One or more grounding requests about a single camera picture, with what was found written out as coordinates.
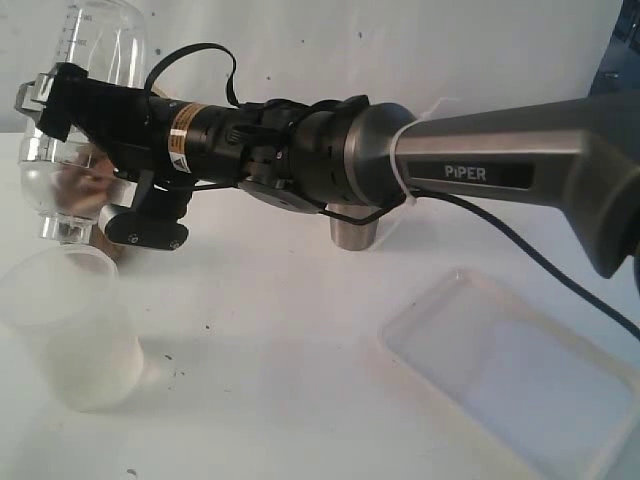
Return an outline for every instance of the black strap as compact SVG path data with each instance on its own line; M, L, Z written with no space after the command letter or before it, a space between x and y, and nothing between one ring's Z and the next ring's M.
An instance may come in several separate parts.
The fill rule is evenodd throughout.
M158 79L160 74L164 72L167 68L169 68L174 62L180 60L187 55L191 55L192 53L199 52L201 50L220 50L221 52L226 53L231 57L231 61L233 63L233 68L231 69L231 74L227 79L226 93L227 93L227 102L234 107L240 107L240 102L238 101L238 97L236 97L236 92L233 88L233 76L236 73L236 57L233 56L226 47L217 43L194 43L193 45L187 45L186 47L179 48L173 53L170 53L162 60L158 62L158 64L151 69L149 75L147 75L147 79L144 82L143 90L146 94L147 98L147 106L149 107L149 98L151 97L151 88L153 84Z

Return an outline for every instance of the clear plastic cup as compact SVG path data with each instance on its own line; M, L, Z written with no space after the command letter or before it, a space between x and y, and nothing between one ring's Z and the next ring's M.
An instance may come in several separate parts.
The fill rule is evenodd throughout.
M142 372L117 279L115 263L86 245L45 250L0 279L0 320L25 344L55 396L74 410L118 403Z

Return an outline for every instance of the white tabletop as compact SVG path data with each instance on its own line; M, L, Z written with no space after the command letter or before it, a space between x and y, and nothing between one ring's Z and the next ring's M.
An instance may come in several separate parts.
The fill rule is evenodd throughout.
M51 246L35 238L35 214L20 195L19 139L0 135L0 273ZM561 213L479 203L638 318L629 263L599 278ZM515 463L482 435L461 435L446 403L376 340L382 324L459 266L535 298L640 367L630 335L455 207L421 201L379 250L362 253L335 247L326 219L239 191L197 194L185 223L191 234L180 250L135 251L120 266L146 354L144 381L121 407L65 410L0 330L0 478L514 478Z

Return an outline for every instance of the white wall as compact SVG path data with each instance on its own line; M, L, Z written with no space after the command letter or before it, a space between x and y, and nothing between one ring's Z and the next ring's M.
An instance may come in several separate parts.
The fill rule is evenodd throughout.
M0 131L20 125L10 111L15 89L51 61L53 19L64 3L0 0L7 17L0 16ZM190 42L223 43L238 57L241 101L368 93L420 112L456 96L466 113L585 95L621 0L132 3L148 22L149 63L161 58L156 49L164 55ZM229 66L219 53L200 53L160 84L181 98L224 103Z

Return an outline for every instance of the clear plastic bottle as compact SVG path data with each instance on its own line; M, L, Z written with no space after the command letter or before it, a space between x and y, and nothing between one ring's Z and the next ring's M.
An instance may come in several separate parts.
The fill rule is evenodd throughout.
M75 63L96 80L142 85L145 35L138 10L123 0L85 0L65 15L54 63ZM19 163L23 195L42 218L40 236L65 243L89 242L102 207L118 203L128 186L74 128L60 142L29 120Z

